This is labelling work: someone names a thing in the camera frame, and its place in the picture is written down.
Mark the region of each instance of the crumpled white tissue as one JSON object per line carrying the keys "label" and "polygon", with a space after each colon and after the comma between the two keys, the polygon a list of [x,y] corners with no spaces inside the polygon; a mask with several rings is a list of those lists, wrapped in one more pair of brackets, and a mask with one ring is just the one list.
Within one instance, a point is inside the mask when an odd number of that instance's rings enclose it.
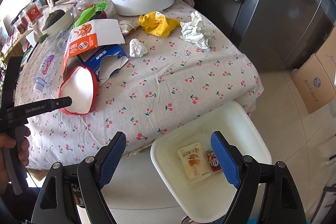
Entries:
{"label": "crumpled white tissue", "polygon": [[148,53],[148,49],[138,40],[132,39],[129,43],[129,56],[142,57]]}
{"label": "crumpled white tissue", "polygon": [[195,11],[191,14],[191,22],[181,22],[181,39],[196,44],[196,46],[202,50],[210,51],[208,40],[211,39],[211,34],[203,31],[202,27],[203,19],[201,15]]}

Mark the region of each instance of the hand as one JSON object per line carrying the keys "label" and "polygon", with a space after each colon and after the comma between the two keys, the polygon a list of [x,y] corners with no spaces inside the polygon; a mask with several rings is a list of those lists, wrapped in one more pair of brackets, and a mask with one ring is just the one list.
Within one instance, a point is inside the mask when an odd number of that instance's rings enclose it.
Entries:
{"label": "hand", "polygon": [[[26,128],[25,136],[30,136],[29,128]],[[6,133],[0,133],[0,148],[8,148],[11,149],[15,146],[15,140],[10,138]],[[19,159],[24,166],[29,164],[29,141],[27,138],[21,143],[21,151],[19,152]],[[3,194],[6,190],[7,184],[9,182],[9,178],[5,169],[5,165],[3,162],[3,155],[0,152],[0,194]]]}

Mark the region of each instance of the yellow wrapper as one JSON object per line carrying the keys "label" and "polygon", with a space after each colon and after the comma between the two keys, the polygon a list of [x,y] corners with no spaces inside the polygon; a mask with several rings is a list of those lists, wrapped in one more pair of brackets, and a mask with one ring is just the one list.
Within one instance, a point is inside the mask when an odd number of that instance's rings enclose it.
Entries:
{"label": "yellow wrapper", "polygon": [[194,143],[177,151],[181,159],[187,181],[193,184],[211,175],[207,162],[203,156],[201,143]]}
{"label": "yellow wrapper", "polygon": [[160,12],[151,12],[139,17],[139,25],[146,33],[163,38],[169,36],[170,32],[180,23],[181,21],[177,19],[166,18]]}

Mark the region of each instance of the floor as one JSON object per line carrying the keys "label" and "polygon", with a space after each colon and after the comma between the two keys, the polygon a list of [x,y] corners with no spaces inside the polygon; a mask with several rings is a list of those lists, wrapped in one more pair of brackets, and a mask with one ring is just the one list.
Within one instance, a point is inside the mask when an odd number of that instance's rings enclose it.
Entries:
{"label": "floor", "polygon": [[[289,71],[262,73],[265,91],[257,101],[251,120],[268,147],[273,163],[284,161],[296,183],[310,220],[324,186],[336,182],[336,100],[312,114],[290,78]],[[150,150],[124,159],[113,183],[103,195],[118,224],[180,224],[184,211],[171,195],[151,159]],[[252,216],[258,214],[258,193]],[[88,221],[79,209],[83,224]]]}

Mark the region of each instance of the torn cardboard box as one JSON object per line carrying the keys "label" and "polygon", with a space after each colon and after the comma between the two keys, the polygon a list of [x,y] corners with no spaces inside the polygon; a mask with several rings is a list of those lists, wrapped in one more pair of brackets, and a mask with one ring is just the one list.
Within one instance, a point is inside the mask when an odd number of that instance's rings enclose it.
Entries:
{"label": "torn cardboard box", "polygon": [[68,60],[78,56],[83,65],[95,73],[101,86],[128,61],[119,45],[124,43],[115,19],[91,20],[72,29],[63,59],[63,76]]}
{"label": "torn cardboard box", "polygon": [[309,113],[336,98],[336,28],[301,68],[292,74]]}

